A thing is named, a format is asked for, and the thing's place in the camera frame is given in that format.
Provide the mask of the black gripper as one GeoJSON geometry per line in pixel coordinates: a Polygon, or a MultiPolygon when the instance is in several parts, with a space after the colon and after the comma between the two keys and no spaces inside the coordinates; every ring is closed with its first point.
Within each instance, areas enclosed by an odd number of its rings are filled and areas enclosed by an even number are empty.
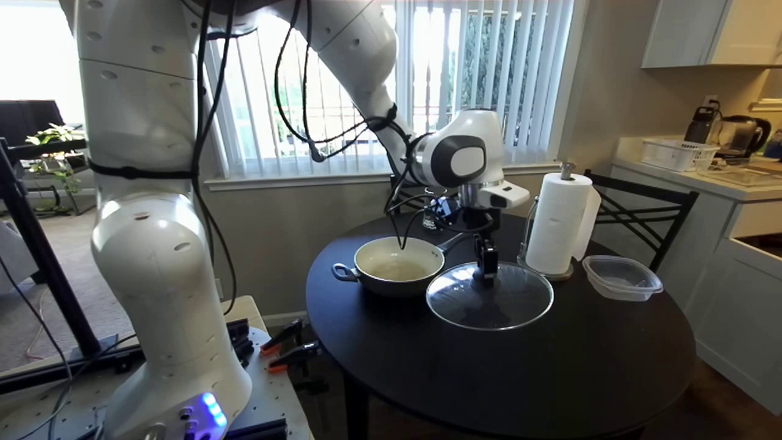
{"type": "Polygon", "coordinates": [[[475,194],[467,189],[439,194],[428,201],[428,214],[436,229],[464,228],[484,235],[476,246],[480,278],[491,283],[498,269],[498,252],[495,231],[498,228],[498,213],[475,203],[475,194]]]}

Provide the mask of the robot base platform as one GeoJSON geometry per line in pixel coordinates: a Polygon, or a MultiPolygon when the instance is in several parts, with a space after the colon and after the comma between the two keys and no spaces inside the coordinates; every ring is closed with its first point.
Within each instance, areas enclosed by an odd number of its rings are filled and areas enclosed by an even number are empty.
{"type": "MultiPolygon", "coordinates": [[[[217,399],[203,393],[177,410],[173,428],[153,423],[131,440],[314,440],[291,378],[269,371],[269,360],[261,354],[269,332],[249,295],[243,295],[230,313],[230,323],[238,321],[249,323],[252,341],[246,367],[252,378],[252,395],[246,410],[230,421],[217,399]]],[[[4,393],[0,440],[107,440],[107,400],[125,382],[116,362],[137,351],[137,339],[127,334],[96,362],[73,365],[72,378],[4,393]]]]}

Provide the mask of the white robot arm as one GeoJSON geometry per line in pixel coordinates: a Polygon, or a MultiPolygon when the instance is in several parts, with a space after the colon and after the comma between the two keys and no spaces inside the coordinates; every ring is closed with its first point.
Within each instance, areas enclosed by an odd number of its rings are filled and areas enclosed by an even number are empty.
{"type": "Polygon", "coordinates": [[[396,33],[376,0],[60,0],[60,8],[76,38],[98,183],[92,252],[144,354],[114,393],[101,440],[221,440],[252,395],[197,213],[200,151],[214,141],[216,98],[203,90],[211,33],[252,32],[261,13],[288,19],[406,180],[476,213],[528,201],[505,176],[496,112],[463,109],[434,135],[409,135],[386,90],[396,33]]]}

